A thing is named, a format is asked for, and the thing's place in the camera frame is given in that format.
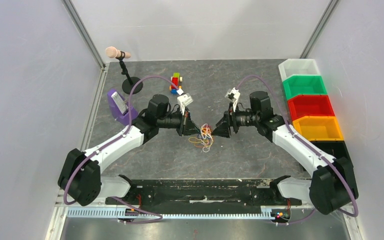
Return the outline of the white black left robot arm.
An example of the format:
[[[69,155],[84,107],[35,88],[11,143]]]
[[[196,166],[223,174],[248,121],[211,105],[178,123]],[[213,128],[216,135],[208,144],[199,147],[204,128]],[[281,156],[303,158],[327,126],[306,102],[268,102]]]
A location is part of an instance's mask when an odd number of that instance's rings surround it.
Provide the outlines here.
[[[168,97],[156,94],[148,107],[113,137],[84,151],[69,151],[57,181],[64,191],[64,203],[87,206],[97,198],[118,197],[124,204],[132,204],[137,198],[132,181],[124,175],[103,177],[103,171],[124,154],[147,143],[160,129],[175,129],[179,136],[197,135],[200,130],[187,107],[192,102],[192,97],[184,93],[177,97],[179,108],[171,111]]]

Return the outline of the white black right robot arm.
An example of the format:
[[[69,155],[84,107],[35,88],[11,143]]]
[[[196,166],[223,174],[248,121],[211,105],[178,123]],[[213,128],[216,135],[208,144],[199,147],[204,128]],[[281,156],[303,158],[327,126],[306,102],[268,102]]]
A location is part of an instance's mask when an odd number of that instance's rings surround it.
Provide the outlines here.
[[[212,131],[214,136],[230,138],[240,127],[255,127],[270,142],[289,153],[311,179],[281,176],[270,183],[269,199],[282,204],[296,199],[312,204],[316,210],[328,215],[349,203],[358,214],[359,197],[352,161],[329,154],[300,135],[281,115],[275,114],[267,92],[255,91],[249,95],[250,107],[238,107],[240,92],[233,88],[225,97],[230,101],[228,109]]]

